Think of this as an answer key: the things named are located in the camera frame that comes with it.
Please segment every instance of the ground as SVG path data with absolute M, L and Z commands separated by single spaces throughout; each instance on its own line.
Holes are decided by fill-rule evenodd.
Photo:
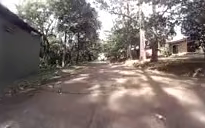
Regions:
M 205 128 L 205 79 L 91 63 L 1 100 L 0 128 Z

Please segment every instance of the tree canopy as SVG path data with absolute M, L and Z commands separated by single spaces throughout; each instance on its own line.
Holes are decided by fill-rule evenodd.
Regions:
M 65 66 L 97 56 L 100 22 L 85 0 L 27 1 L 17 9 L 43 34 L 41 58 L 46 65 Z

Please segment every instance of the green foliage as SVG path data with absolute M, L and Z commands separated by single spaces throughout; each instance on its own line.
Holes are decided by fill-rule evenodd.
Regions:
M 98 53 L 97 12 L 85 0 L 28 1 L 18 14 L 42 34 L 41 60 L 46 66 L 91 61 Z
M 197 48 L 202 47 L 205 53 L 205 1 L 187 0 L 182 7 L 182 32 L 193 40 L 198 40 Z

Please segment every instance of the tree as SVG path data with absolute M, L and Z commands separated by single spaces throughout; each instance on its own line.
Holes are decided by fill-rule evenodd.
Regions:
M 98 40 L 97 30 L 100 29 L 96 10 L 83 0 L 57 0 L 51 1 L 50 4 L 58 19 L 58 32 L 65 37 L 64 56 L 67 51 L 76 50 L 73 52 L 76 53 L 74 55 L 76 63 L 78 63 L 80 55 L 88 54 L 88 60 L 91 60 L 90 50 Z
M 49 36 L 53 35 L 54 20 L 49 5 L 39 1 L 26 1 L 17 5 L 18 15 L 28 24 L 42 33 L 41 57 L 49 59 L 50 43 Z
M 150 41 L 152 46 L 153 54 L 151 61 L 158 60 L 158 44 L 165 42 L 169 36 L 175 34 L 174 27 L 177 22 L 174 20 L 174 14 L 176 13 L 177 5 L 181 4 L 181 0 L 110 0 L 108 2 L 97 0 L 97 2 L 111 14 L 137 22 L 138 28 L 140 24 L 142 24 L 146 32 L 146 38 Z M 143 4 L 152 6 L 153 13 L 149 16 L 145 16 L 142 13 L 142 23 L 140 23 L 138 6 Z M 128 6 L 132 8 L 130 10 L 131 13 L 128 13 L 129 11 L 124 11 L 126 10 L 125 8 L 128 10 Z
M 182 6 L 182 33 L 193 40 L 198 40 L 195 44 L 201 47 L 205 56 L 205 1 L 186 1 Z
M 28 1 L 17 8 L 20 17 L 43 34 L 47 49 L 43 55 L 49 65 L 65 66 L 96 56 L 100 22 L 85 0 Z

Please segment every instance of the sky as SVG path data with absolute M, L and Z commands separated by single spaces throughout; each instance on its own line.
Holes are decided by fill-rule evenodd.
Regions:
M 23 0 L 0 0 L 0 2 L 6 6 L 9 10 L 12 12 L 16 13 L 16 6 L 17 4 L 21 3 Z M 143 7 L 143 12 L 149 14 L 151 12 L 151 8 L 148 6 Z M 112 26 L 113 26 L 113 20 L 114 16 L 109 14 L 108 12 L 104 10 L 97 9 L 98 15 L 99 15 L 99 20 L 102 22 L 102 28 L 100 31 L 100 38 L 101 39 L 106 39 L 108 33 L 107 31 L 110 31 Z M 177 36 L 173 38 L 173 40 L 178 40 L 183 38 L 183 35 L 180 32 L 180 27 L 177 27 Z

